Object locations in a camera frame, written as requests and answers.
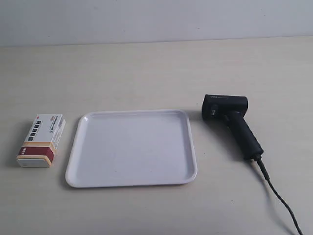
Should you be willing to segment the white plastic tray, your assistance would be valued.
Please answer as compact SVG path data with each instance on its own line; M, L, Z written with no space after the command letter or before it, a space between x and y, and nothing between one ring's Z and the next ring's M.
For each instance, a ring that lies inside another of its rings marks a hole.
M197 172L185 111L91 112L79 120L65 180L73 188L183 185Z

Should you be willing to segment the black handheld barcode scanner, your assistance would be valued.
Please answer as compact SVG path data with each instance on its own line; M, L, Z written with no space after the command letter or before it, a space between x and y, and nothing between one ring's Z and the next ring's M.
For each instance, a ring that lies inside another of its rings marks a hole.
M201 108L202 119L223 122L230 130L245 160L261 161L263 149L246 123L248 110L245 96L206 94Z

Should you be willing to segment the white red medicine box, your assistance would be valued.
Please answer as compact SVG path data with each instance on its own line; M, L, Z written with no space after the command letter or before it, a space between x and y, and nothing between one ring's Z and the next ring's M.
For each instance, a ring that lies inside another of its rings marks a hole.
M51 167L66 120L62 114L38 114L17 154L21 167Z

